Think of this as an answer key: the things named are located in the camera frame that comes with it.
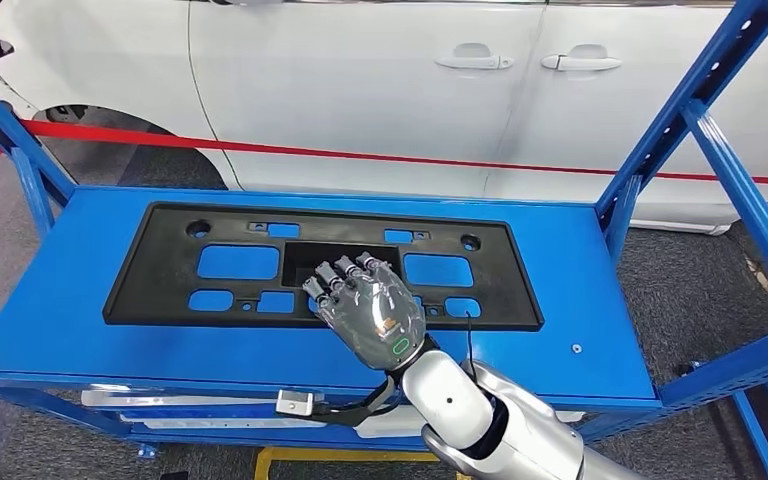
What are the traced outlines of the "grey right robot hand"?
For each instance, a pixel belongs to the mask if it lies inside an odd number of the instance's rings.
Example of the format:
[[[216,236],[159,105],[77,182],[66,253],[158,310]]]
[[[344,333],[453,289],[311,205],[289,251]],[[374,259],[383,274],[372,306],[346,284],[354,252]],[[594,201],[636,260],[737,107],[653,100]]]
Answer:
[[[322,262],[302,288],[323,321],[368,368],[394,372],[424,342],[426,320],[391,265],[364,251]]]

